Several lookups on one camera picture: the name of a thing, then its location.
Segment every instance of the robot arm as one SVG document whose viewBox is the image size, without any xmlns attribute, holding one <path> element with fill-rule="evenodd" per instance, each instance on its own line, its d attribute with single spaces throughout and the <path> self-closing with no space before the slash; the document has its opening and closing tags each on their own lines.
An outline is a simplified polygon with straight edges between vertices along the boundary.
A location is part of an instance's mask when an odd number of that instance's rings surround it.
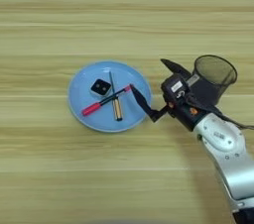
<svg viewBox="0 0 254 224">
<path fill-rule="evenodd" d="M 193 132 L 214 162 L 237 224 L 254 223 L 254 160 L 241 131 L 210 113 Z"/>
<path fill-rule="evenodd" d="M 203 62 L 207 59 L 211 60 L 212 71 Z M 196 134 L 214 162 L 236 223 L 254 224 L 254 160 L 247 153 L 239 130 L 254 127 L 234 122 L 215 107 L 226 87 L 236 81 L 235 68 L 218 56 L 203 56 L 197 59 L 196 73 L 191 75 L 179 64 L 165 59 L 162 62 L 173 73 L 162 83 L 166 106 L 160 111 L 151 109 L 144 96 L 131 85 L 137 103 L 153 122 L 169 113 Z"/>
</svg>

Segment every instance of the wood grain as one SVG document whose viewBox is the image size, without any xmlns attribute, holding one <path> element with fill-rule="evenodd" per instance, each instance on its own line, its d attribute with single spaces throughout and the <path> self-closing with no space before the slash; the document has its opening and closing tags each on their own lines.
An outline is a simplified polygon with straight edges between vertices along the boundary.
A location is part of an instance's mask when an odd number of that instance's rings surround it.
<svg viewBox="0 0 254 224">
<path fill-rule="evenodd" d="M 176 120 L 97 133 L 66 91 L 83 66 L 115 59 L 148 78 L 159 108 L 160 58 L 192 70 L 218 54 L 239 72 L 219 106 L 254 124 L 253 12 L 254 0 L 0 0 L 0 223 L 233 223 L 211 161 Z"/>
</svg>

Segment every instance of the blue plate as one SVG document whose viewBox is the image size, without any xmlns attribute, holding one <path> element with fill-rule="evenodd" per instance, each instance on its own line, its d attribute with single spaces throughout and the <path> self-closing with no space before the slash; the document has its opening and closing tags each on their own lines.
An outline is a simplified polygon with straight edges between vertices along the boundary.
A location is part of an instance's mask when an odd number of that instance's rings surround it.
<svg viewBox="0 0 254 224">
<path fill-rule="evenodd" d="M 68 89 L 68 103 L 73 115 L 87 127 L 108 133 L 122 132 L 137 126 L 146 117 L 145 112 L 137 104 L 132 91 L 119 95 L 123 112 L 123 121 L 115 121 L 112 102 L 84 117 L 82 109 L 94 102 L 102 100 L 91 93 L 90 87 L 97 78 L 110 82 L 109 70 L 114 79 L 115 91 L 134 84 L 151 105 L 152 94 L 147 80 L 134 68 L 116 61 L 101 61 L 91 64 L 79 71 L 71 81 Z"/>
</svg>

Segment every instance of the gold pen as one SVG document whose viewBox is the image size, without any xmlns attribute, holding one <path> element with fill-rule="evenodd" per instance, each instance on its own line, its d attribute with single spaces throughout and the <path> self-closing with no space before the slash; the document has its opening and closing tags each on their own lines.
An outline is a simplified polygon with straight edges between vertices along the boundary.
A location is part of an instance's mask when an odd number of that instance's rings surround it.
<svg viewBox="0 0 254 224">
<path fill-rule="evenodd" d="M 113 91 L 113 94 L 114 94 L 115 93 L 115 87 L 114 87 L 113 76 L 112 76 L 111 70 L 109 71 L 109 77 L 110 77 L 112 91 Z M 115 96 L 115 98 L 112 100 L 112 102 L 113 102 L 115 120 L 116 121 L 122 121 L 123 120 L 123 114 L 122 114 L 122 109 L 121 109 L 121 105 L 120 105 L 120 101 L 119 101 L 118 96 Z"/>
</svg>

